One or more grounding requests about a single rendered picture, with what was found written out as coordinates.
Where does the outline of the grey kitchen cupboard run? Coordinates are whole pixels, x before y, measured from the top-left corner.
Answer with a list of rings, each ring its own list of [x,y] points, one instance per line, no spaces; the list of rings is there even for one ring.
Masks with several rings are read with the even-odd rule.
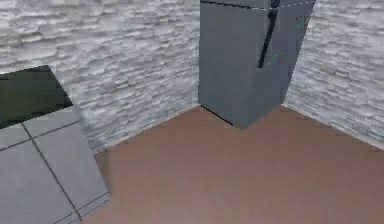
[[[0,224],[81,224],[110,200],[51,68],[0,74]]]

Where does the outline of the grey fridge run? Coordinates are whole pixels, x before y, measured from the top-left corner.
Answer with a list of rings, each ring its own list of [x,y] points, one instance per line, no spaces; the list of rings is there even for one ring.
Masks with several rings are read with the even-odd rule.
[[[198,103],[244,129],[279,107],[316,0],[200,0]],[[258,67],[271,8],[278,9]]]

